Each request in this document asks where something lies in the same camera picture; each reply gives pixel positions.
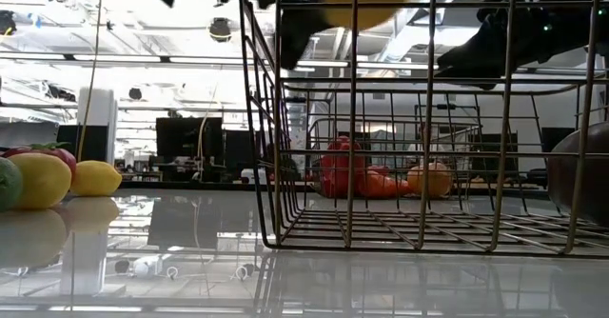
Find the red bell pepper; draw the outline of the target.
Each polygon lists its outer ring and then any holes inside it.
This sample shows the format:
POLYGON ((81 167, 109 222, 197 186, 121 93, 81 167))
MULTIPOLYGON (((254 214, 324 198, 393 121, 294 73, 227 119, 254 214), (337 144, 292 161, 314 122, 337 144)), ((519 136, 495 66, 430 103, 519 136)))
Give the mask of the red bell pepper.
MULTIPOLYGON (((339 136, 327 149, 349 150, 349 137, 339 136)), ((363 180, 365 157, 355 155, 355 184, 363 180)), ((326 154, 321 158, 321 183, 324 196, 328 198, 346 198, 349 186, 349 157, 348 155, 326 154)))

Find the black panel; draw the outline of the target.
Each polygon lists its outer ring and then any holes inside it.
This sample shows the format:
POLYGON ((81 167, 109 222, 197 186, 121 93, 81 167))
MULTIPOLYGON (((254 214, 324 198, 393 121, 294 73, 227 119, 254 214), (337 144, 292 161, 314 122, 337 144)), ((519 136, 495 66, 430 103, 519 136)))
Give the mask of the black panel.
MULTIPOLYGON (((79 152, 82 126, 63 125, 57 133, 57 142, 64 143, 64 148, 75 157, 79 152)), ((106 161, 108 155, 108 127, 86 126, 84 150, 81 152, 81 161, 106 161)))

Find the red tomato with green stem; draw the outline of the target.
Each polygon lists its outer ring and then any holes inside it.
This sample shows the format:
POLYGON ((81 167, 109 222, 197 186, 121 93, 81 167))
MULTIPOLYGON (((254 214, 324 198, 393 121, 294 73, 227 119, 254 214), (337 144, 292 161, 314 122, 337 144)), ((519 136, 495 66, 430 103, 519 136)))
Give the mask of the red tomato with green stem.
POLYGON ((76 172, 77 161, 75 156, 69 150, 65 149, 65 145, 67 144, 68 142, 31 144, 2 151, 0 152, 0 156, 4 158, 9 158, 12 155, 21 153, 42 153, 55 156, 61 159, 69 167, 71 175, 74 176, 76 172))

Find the white column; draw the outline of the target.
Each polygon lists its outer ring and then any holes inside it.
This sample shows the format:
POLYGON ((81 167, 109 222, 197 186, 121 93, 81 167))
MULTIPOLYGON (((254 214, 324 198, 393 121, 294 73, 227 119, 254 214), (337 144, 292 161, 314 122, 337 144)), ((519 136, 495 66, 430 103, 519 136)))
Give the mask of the white column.
POLYGON ((86 126, 82 161, 114 163, 117 118, 118 101, 113 89, 80 88, 77 124, 86 126))

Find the dark purple eggplant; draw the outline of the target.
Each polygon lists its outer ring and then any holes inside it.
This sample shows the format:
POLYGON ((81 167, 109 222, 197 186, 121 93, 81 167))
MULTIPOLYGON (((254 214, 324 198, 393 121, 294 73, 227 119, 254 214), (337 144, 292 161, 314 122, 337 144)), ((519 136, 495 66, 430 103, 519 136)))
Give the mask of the dark purple eggplant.
MULTIPOLYGON (((586 151, 609 154, 609 122, 589 127, 586 151)), ((578 159, 570 156, 547 161, 548 196, 567 211, 573 203, 577 163, 578 159)), ((585 157, 578 217, 609 228, 609 158, 585 157)))

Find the grey partition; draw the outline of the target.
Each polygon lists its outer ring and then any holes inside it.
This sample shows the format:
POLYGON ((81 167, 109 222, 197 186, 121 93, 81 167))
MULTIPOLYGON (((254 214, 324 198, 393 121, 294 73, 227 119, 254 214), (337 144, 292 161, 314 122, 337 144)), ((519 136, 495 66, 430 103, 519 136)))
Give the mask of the grey partition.
POLYGON ((0 151, 48 144, 57 140, 59 125, 52 122, 2 122, 0 123, 0 151))

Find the pale orange round produce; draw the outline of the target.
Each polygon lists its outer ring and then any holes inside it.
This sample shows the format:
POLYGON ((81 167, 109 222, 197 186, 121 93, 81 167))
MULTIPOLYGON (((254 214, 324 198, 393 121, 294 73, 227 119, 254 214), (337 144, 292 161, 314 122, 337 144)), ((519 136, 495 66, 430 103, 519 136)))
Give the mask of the pale orange round produce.
MULTIPOLYGON (((413 167, 407 174, 408 186, 416 195, 423 191, 423 166, 413 167)), ((432 162, 428 165, 428 190, 432 199, 448 195, 453 186, 452 172, 445 164, 432 162)))

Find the black monitor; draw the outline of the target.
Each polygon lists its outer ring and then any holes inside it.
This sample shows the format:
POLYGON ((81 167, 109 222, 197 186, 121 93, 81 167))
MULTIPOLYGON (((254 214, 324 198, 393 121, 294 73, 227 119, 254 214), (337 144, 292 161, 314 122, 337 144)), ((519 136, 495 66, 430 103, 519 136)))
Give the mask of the black monitor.
POLYGON ((224 133, 221 117, 182 117, 156 119, 157 155, 163 157, 213 158, 224 162, 224 133))
POLYGON ((574 131, 573 128, 542 128, 542 151, 550 152, 560 141, 574 131))
POLYGON ((225 132, 225 164, 228 169, 252 167, 252 143, 248 130, 227 130, 225 132))

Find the green lime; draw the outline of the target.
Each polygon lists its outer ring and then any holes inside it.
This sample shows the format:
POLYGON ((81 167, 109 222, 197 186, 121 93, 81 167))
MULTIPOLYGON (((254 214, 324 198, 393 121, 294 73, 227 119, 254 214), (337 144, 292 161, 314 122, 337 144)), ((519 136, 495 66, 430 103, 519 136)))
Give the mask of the green lime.
POLYGON ((7 158, 0 157, 0 212, 13 209, 23 190, 20 169, 7 158))

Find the orange carrot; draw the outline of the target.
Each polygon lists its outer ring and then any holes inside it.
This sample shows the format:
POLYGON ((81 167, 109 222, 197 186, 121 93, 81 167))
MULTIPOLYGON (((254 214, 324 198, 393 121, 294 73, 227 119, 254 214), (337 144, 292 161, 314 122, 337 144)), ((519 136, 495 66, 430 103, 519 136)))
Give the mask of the orange carrot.
POLYGON ((367 199, 395 199, 414 190, 405 180, 395 180, 374 170, 368 170, 357 182, 357 194, 367 199))

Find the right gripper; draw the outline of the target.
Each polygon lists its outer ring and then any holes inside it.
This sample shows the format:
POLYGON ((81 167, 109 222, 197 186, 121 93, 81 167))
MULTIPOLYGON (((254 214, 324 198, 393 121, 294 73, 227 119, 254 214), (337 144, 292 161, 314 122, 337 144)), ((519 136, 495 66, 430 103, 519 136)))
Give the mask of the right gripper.
MULTIPOLYGON (((483 0, 499 3, 505 0, 483 0)), ((515 8, 512 17, 511 52, 514 64, 545 63, 553 56, 578 49, 589 41, 593 0, 526 0, 526 7, 515 8)), ((477 11, 483 22, 497 7, 477 11)), ((500 79, 506 71, 506 29, 480 27, 464 44, 437 59, 438 78, 500 79)))

